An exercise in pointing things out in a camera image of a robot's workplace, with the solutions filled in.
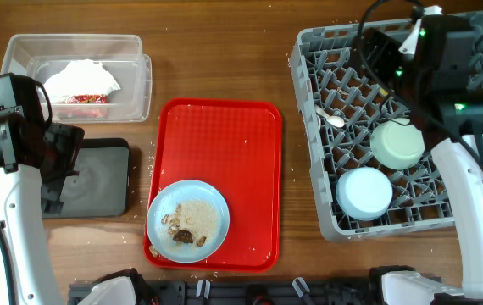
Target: red tray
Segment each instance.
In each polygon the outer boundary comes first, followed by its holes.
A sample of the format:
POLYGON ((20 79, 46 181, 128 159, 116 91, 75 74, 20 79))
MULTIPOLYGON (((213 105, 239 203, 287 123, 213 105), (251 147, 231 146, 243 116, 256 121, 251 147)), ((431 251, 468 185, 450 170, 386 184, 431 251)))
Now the red tray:
POLYGON ((143 251, 155 266, 264 272, 279 256, 283 120, 270 103, 181 97, 160 114, 149 206, 166 186, 186 179, 215 187, 230 210, 221 247, 197 263, 143 251))

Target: green light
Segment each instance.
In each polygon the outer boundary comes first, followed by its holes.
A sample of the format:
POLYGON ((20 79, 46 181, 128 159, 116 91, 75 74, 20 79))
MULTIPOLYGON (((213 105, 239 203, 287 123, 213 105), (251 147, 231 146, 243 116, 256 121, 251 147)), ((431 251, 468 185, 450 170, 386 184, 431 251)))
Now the green light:
POLYGON ((465 104, 462 104, 462 103, 455 103, 454 104, 454 107, 456 108, 456 110, 458 111, 462 111, 464 108, 466 108, 467 106, 465 104))

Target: wooden surface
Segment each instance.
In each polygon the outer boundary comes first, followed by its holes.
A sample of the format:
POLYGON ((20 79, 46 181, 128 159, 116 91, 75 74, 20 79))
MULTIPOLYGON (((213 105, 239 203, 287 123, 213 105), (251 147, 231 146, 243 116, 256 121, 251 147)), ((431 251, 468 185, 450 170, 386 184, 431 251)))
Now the wooden surface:
MULTIPOLYGON (((58 286, 94 280, 136 267, 149 280, 290 280, 366 275, 368 268, 407 264, 460 285, 461 261, 454 230, 433 230, 373 241, 336 245, 320 232, 309 179, 302 116, 297 112, 287 67, 297 33, 306 28, 356 22, 371 1, 119 1, 0 0, 0 69, 8 40, 18 33, 136 34, 153 61, 153 100, 140 124, 84 125, 87 137, 120 136, 135 156, 130 166, 130 208, 107 219, 46 220, 47 242, 58 286), (283 113, 284 154, 280 258, 265 274, 157 269, 142 254, 142 233, 150 177, 150 142, 158 113, 173 97, 226 97, 269 101, 283 113)), ((437 1, 445 12, 483 10, 483 1, 437 1)), ((398 1, 373 20, 408 16, 398 1)))

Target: white spoon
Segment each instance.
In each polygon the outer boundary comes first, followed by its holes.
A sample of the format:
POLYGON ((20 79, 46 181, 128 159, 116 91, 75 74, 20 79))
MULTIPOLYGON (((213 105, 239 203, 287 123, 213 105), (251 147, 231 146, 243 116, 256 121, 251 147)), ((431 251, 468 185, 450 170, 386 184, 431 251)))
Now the white spoon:
POLYGON ((315 111, 317 112, 318 115, 321 117, 325 118, 328 123, 330 123, 332 126, 337 127, 337 128, 342 128, 345 126, 345 121, 336 115, 329 115, 327 114, 321 107, 315 105, 315 111))

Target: gray dish rack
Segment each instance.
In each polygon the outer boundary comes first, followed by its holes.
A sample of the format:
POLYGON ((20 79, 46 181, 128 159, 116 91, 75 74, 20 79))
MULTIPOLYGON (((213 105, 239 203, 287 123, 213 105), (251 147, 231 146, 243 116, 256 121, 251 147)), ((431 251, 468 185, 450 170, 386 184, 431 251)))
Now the gray dish rack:
MULTIPOLYGON (((469 88, 483 90, 483 12, 456 15, 468 17, 476 29, 469 88)), ((403 41, 412 25, 408 19, 397 19, 369 22, 365 27, 403 41)), ((412 168, 396 171, 379 164, 369 149, 369 137, 377 125, 407 117, 409 111, 392 98, 385 101, 379 85, 347 67, 357 31, 358 24, 302 30, 289 59, 308 138, 320 231, 326 240, 341 242, 452 226, 447 191, 429 153, 412 168), (328 124, 316 114, 315 105, 344 118, 345 127, 328 124), (394 191, 389 209, 373 221, 349 217, 335 199, 339 176, 363 166, 384 172, 394 191)))

